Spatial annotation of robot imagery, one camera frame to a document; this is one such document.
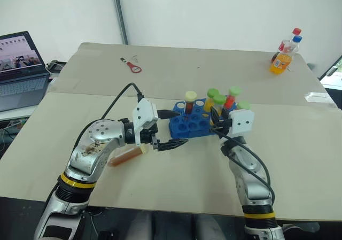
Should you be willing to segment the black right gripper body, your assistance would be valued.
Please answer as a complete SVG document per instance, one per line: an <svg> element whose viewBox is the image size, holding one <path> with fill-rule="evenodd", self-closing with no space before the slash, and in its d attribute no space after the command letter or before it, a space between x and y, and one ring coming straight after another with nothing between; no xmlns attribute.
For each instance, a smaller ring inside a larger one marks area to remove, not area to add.
<svg viewBox="0 0 342 240"><path fill-rule="evenodd" d="M219 132L221 134L227 135L229 133L229 129L232 126L231 119L219 120L212 125L212 132Z"/></svg>

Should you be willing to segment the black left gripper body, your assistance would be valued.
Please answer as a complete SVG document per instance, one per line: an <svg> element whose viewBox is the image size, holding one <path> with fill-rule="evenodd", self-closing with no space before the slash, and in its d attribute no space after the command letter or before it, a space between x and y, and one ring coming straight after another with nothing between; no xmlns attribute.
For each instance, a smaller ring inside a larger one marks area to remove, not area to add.
<svg viewBox="0 0 342 240"><path fill-rule="evenodd" d="M151 144L153 149L156 150L158 148L159 140L156 137L156 133L158 132L158 126L154 123L149 129L143 129L140 132L140 142L142 144Z"/></svg>

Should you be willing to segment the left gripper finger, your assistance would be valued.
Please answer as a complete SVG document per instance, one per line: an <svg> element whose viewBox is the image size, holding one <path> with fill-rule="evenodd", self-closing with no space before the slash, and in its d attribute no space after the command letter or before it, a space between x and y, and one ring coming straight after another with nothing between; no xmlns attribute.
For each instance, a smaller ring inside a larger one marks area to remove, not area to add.
<svg viewBox="0 0 342 240"><path fill-rule="evenodd" d="M157 140L157 150L158 151L172 150L187 143L188 141L189 140L187 138L172 139L165 143L160 143L160 141Z"/></svg>
<svg viewBox="0 0 342 240"><path fill-rule="evenodd" d="M157 110L158 118L159 119L170 119L177 116L180 116L179 112L172 111L172 110Z"/></svg>

